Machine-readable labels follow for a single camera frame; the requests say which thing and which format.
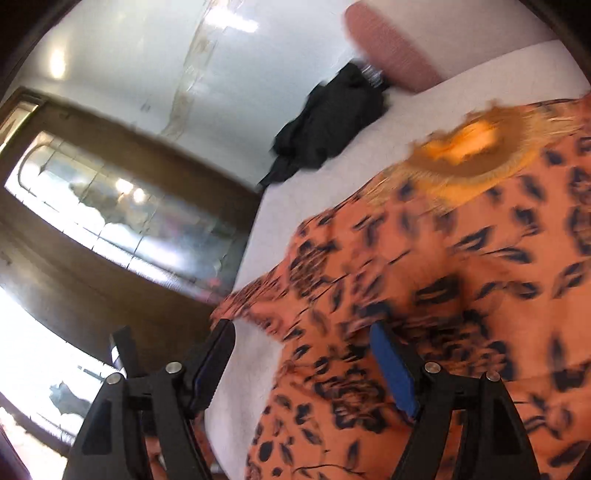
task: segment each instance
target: ceiling light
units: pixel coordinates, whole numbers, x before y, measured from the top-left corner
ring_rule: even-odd
[[[54,50],[49,58],[49,73],[56,80],[61,80],[66,73],[66,54],[63,50]]]
[[[258,29],[258,23],[254,20],[246,20],[225,7],[212,8],[205,16],[205,22],[214,27],[231,27],[246,33],[254,33]]]

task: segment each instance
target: pink pillow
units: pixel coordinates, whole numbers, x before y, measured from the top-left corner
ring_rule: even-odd
[[[383,70],[394,85],[422,92],[443,81],[425,55],[363,2],[346,10],[345,23],[370,64]]]

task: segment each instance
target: door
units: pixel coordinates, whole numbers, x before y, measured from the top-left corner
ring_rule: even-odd
[[[181,358],[232,288],[259,196],[45,96],[19,90],[0,116],[0,286],[104,362],[123,325],[146,368]]]

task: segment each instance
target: window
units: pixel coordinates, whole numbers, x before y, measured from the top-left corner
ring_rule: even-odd
[[[59,338],[0,288],[0,391],[44,430],[72,445],[102,381],[116,370]]]
[[[19,104],[5,142],[28,112]],[[48,132],[5,187],[60,232],[157,284],[213,304],[232,289],[247,233]]]

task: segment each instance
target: metal screw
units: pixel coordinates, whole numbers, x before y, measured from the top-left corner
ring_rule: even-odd
[[[494,370],[489,370],[488,372],[486,372],[486,377],[491,382],[498,382],[501,379],[499,372],[495,372]]]
[[[435,362],[427,362],[425,364],[425,370],[430,374],[438,374],[441,371],[441,365]]]
[[[177,374],[179,373],[181,370],[183,369],[183,366],[180,362],[170,362],[167,366],[166,366],[166,371],[169,374]]]
[[[116,383],[119,383],[119,380],[121,380],[123,378],[123,375],[121,375],[119,372],[115,372],[114,374],[110,374],[107,377],[107,383],[109,385],[115,385]]]

